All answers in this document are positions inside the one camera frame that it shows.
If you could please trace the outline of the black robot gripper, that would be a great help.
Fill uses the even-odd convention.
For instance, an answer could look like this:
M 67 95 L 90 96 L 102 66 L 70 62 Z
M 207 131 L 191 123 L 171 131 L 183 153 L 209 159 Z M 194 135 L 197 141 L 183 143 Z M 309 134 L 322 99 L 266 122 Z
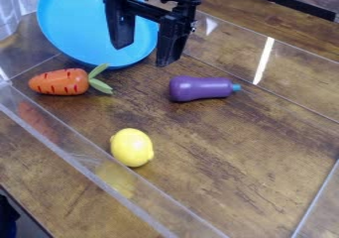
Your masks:
M 103 0 L 110 40 L 121 50 L 134 43 L 135 15 L 157 20 L 166 12 L 146 4 L 149 0 Z M 195 30 L 197 7 L 202 0 L 159 0 L 162 3 L 175 2 L 173 12 L 161 18 L 157 45 L 157 65 L 167 66 L 175 62 L 187 44 L 191 32 Z

